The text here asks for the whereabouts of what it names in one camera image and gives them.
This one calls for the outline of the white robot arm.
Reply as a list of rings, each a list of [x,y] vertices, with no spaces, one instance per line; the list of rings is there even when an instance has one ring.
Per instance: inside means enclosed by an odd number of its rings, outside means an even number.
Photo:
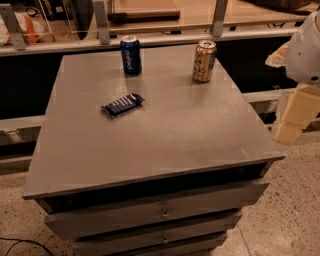
[[[312,12],[291,39],[269,55],[265,64],[284,67],[298,83],[280,111],[274,140],[292,145],[320,113],[320,11]]]

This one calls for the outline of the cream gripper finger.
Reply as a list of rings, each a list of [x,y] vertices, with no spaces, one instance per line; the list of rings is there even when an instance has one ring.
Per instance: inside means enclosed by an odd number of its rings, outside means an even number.
[[[274,140],[285,145],[294,144],[319,113],[320,87],[299,84],[288,97]]]
[[[265,64],[274,68],[284,67],[287,63],[288,46],[288,42],[281,45],[276,51],[267,57]]]

